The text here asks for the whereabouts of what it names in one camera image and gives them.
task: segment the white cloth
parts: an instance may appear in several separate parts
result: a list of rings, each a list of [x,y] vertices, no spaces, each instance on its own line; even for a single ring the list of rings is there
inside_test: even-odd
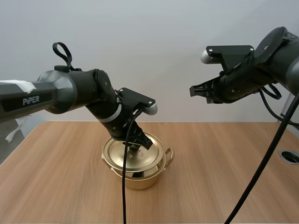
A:
[[[18,124],[19,124],[18,127],[16,129],[14,129],[11,133],[9,133],[8,136],[6,136],[5,140],[7,140],[8,142],[11,142],[13,140],[16,132],[19,131],[24,126],[27,118],[28,118],[28,116],[25,116],[22,118],[17,118],[16,120],[18,120]]]

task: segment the white wall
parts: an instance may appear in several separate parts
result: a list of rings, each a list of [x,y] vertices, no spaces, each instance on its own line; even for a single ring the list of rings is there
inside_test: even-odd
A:
[[[216,77],[219,65],[199,57],[207,45],[256,47],[274,28],[299,35],[297,0],[2,0],[0,79],[36,80],[64,62],[52,43],[64,42],[74,67],[105,70],[114,88],[157,100],[142,121],[275,121],[258,95],[231,105],[208,105],[189,88]],[[270,100],[280,113],[284,99]],[[49,120],[95,120],[81,108],[63,115],[38,112],[24,135]]]

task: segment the black power cord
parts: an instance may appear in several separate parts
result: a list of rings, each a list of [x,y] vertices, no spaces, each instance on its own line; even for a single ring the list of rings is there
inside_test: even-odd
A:
[[[129,136],[132,124],[134,123],[135,119],[143,112],[143,109],[139,109],[136,111],[135,115],[130,121],[127,136],[126,136],[126,143],[125,143],[125,153],[123,156],[123,165],[122,165],[122,211],[123,211],[123,224],[127,224],[127,212],[126,212],[126,164],[127,164],[127,155],[128,155],[128,144],[129,144]]]
[[[297,96],[295,97],[295,99],[292,101],[289,109],[287,110],[285,117],[282,119],[282,122],[265,154],[265,156],[263,157],[260,165],[258,166],[256,172],[254,173],[251,181],[249,182],[247,188],[245,189],[245,191],[243,192],[241,198],[239,199],[237,205],[235,206],[235,208],[233,209],[232,213],[229,215],[229,217],[227,218],[227,220],[225,221],[224,224],[229,224],[233,218],[236,216],[236,214],[238,213],[239,209],[242,207],[244,201],[246,200],[246,198],[248,197],[249,193],[251,192],[252,188],[254,187],[255,183],[257,182],[258,178],[260,177],[263,169],[265,168],[265,166],[267,165],[269,159],[271,158],[277,144],[279,143],[292,115],[294,114],[295,110],[297,109],[297,106],[299,104],[299,94],[297,94]]]
[[[269,104],[268,104],[268,102],[267,102],[267,100],[266,100],[266,97],[265,97],[263,91],[262,91],[261,89],[259,89],[258,91],[260,92],[261,97],[262,97],[262,100],[263,100],[263,104],[265,104],[265,107],[267,108],[267,110],[269,111],[269,113],[270,113],[273,117],[275,117],[277,120],[282,121],[283,119],[282,119],[280,116],[278,116],[278,115],[277,115],[277,114],[270,108],[270,106],[269,106]],[[296,126],[296,127],[299,127],[299,124],[298,124],[298,123],[294,123],[294,122],[291,122],[291,121],[289,121],[288,124],[289,124],[289,125]]]

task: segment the wooden table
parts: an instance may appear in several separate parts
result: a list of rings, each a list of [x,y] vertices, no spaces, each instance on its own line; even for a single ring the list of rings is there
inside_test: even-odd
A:
[[[278,123],[139,123],[175,150],[150,189],[127,189],[128,223],[222,223]],[[0,165],[1,223],[121,223],[121,183],[101,160],[109,135],[99,122],[46,122]],[[234,222],[299,223],[299,152],[286,132]]]

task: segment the metal pot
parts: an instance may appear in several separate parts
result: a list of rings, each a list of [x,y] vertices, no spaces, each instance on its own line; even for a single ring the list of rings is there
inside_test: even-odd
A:
[[[140,147],[138,151],[128,150],[126,165],[126,187],[131,189],[146,189],[157,182],[163,171],[165,171],[174,159],[172,149],[164,151],[160,140],[145,133],[153,142],[149,150]],[[102,159],[108,167],[122,177],[124,145],[114,139],[105,144]]]
[[[170,153],[170,158],[167,160],[166,154]],[[126,182],[125,185],[127,188],[134,189],[134,190],[143,190],[153,186],[162,173],[169,167],[171,162],[174,159],[174,152],[171,148],[168,148],[165,151],[165,154],[162,160],[153,168],[144,171],[143,177],[132,177],[132,173],[126,172]],[[122,172],[119,170],[112,170],[122,178]]]

